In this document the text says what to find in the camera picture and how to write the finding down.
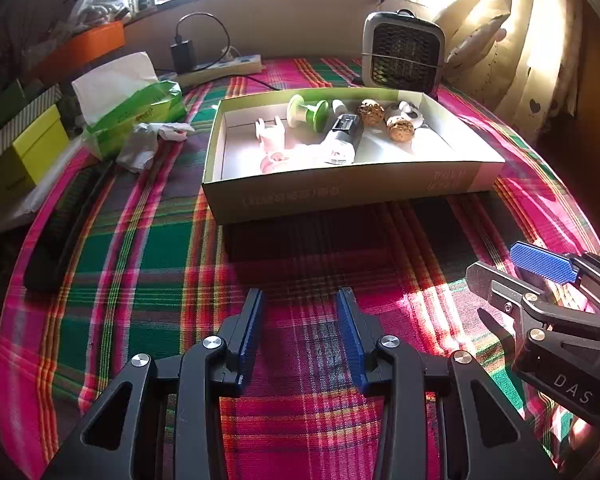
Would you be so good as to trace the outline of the brown walnut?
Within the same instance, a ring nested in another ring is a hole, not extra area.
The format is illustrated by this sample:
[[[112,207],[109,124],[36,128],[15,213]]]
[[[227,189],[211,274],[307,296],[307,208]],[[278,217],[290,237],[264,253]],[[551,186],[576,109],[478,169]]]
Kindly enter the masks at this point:
[[[365,127],[378,127],[385,120],[385,109],[375,100],[365,99],[358,106],[358,117]]]
[[[410,142],[415,134],[413,123],[402,116],[392,116],[386,121],[388,135],[396,143]]]

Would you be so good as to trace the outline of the white egg-shaped case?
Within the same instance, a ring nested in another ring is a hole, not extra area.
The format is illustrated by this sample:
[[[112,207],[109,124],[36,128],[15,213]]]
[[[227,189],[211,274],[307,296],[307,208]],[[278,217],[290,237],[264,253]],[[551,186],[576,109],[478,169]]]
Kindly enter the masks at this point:
[[[385,109],[385,123],[388,126],[396,124],[398,120],[406,120],[415,129],[424,123],[422,112],[415,104],[408,101],[391,104]]]

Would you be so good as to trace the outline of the green white spool massager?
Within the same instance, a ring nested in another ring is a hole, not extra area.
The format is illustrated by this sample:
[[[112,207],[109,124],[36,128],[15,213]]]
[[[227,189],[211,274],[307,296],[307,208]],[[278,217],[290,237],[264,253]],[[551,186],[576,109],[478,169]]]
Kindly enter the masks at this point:
[[[316,104],[306,104],[300,94],[295,94],[287,104],[286,119],[290,128],[306,124],[314,132],[322,133],[328,118],[329,104],[326,100],[318,101]]]

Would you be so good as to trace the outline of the white round jar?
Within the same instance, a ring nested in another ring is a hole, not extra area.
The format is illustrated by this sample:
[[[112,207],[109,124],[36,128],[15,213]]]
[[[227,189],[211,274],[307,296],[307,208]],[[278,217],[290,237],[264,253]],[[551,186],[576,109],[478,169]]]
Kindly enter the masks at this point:
[[[334,115],[336,117],[339,117],[340,115],[343,115],[343,114],[349,114],[347,105],[337,99],[334,99],[332,101],[332,112],[334,113]]]

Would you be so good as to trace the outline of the green white cardboard box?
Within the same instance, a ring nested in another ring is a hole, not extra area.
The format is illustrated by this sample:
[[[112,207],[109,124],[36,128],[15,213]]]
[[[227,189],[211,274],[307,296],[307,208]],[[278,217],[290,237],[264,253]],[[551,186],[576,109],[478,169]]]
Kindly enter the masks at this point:
[[[223,100],[202,189],[219,224],[486,191],[504,158],[422,92],[315,88]]]

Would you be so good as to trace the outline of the plaid bedspread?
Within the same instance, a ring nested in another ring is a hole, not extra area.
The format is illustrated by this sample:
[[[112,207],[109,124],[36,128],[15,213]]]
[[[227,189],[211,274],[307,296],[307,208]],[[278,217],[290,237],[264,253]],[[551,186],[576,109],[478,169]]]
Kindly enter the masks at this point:
[[[368,479],[382,403],[353,387],[335,294],[416,349],[472,353],[550,456],[570,414],[510,370],[512,328],[474,296],[466,268],[510,270],[518,240],[554,252],[600,252],[592,224],[553,168],[512,128],[464,94],[441,103],[506,161],[489,192],[373,204],[218,226],[201,187],[216,106],[256,93],[234,78],[186,96],[195,132],[158,151],[147,174],[115,172],[85,223],[55,296],[22,278],[50,215],[24,240],[0,326],[0,436],[38,478],[62,440],[134,354],[184,352],[264,293],[256,367],[245,395],[225,400],[222,429],[233,479]]]

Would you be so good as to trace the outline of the black hairbrush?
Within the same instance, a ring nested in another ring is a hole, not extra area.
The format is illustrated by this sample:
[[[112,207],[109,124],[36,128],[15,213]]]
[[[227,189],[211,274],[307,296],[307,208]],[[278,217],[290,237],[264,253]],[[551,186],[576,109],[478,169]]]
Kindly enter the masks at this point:
[[[113,169],[114,162],[88,166],[62,192],[24,271],[23,284],[27,290],[49,294],[58,291],[85,223]]]

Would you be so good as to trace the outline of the cream heart curtain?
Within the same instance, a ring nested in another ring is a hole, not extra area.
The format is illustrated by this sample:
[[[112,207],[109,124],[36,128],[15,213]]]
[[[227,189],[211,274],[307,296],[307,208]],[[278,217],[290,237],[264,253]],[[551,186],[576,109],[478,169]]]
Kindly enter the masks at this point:
[[[452,0],[443,80],[503,119],[529,144],[574,109],[583,0]]]

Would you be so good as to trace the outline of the grey mini fan heater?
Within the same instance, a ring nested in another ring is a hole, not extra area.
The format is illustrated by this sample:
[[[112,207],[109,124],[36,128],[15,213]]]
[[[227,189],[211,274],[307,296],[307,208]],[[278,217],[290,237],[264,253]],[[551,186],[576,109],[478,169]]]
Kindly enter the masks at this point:
[[[433,22],[410,10],[373,12],[365,20],[362,81],[436,96],[442,78],[445,36]]]

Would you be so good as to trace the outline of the green tissue pack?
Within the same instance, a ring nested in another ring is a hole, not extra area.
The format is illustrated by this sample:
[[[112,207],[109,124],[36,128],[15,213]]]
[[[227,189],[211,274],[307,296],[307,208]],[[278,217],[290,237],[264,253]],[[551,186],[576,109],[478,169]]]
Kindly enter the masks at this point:
[[[141,122],[180,122],[186,116],[180,85],[160,80],[144,51],[94,68],[72,88],[85,120],[83,143],[100,160],[117,157]]]

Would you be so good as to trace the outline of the white power strip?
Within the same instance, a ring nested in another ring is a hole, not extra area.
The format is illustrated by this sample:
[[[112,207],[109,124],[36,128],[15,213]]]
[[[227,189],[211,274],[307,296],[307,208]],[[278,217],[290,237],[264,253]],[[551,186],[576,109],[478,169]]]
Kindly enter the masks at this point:
[[[240,56],[234,58],[234,60],[214,64],[199,72],[177,74],[171,76],[171,79],[176,81],[182,88],[190,88],[225,77],[260,74],[262,70],[262,58],[256,54]]]

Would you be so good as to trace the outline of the yellow-green box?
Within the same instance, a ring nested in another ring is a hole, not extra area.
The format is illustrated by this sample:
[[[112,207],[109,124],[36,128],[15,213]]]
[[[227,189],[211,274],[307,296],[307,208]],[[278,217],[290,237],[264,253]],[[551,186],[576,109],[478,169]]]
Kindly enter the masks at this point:
[[[40,184],[68,144],[59,110],[52,105],[0,155],[0,205]]]

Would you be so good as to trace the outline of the striped box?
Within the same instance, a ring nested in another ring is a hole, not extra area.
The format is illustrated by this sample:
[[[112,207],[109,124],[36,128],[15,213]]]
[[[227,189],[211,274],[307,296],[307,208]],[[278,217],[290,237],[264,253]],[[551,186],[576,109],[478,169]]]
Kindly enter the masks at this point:
[[[55,105],[62,97],[62,93],[58,84],[54,84],[40,96],[31,101],[28,105],[12,118],[0,130],[0,157],[38,118],[40,118],[46,110]]]

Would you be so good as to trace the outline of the orange box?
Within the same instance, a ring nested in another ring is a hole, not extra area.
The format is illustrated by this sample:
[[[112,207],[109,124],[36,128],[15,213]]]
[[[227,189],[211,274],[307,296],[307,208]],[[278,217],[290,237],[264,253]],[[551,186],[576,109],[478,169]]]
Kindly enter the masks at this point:
[[[57,84],[83,67],[125,45],[124,26],[120,21],[81,32],[62,44],[24,74],[23,80]]]

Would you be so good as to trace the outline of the plastic bags on shelf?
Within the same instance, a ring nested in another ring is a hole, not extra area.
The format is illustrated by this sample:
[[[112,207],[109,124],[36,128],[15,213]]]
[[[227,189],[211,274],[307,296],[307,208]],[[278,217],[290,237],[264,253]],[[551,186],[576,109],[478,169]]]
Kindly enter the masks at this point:
[[[82,32],[122,21],[130,13],[130,0],[76,0],[69,17],[57,21],[43,40],[36,44],[27,41],[22,54],[25,58],[40,58]]]

